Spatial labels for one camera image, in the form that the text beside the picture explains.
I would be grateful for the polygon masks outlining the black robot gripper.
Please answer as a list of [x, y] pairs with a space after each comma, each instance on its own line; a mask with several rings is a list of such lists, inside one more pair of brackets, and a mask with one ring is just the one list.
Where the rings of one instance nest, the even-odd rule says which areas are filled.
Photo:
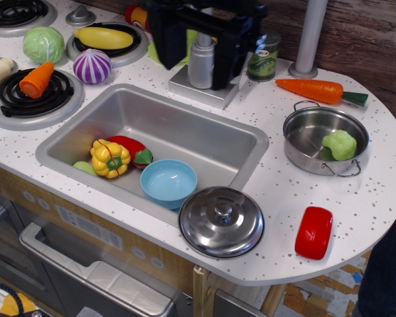
[[166, 69], [187, 55], [187, 29], [214, 36], [212, 89], [226, 88], [258, 45], [268, 8], [260, 1], [143, 1], [158, 58]]

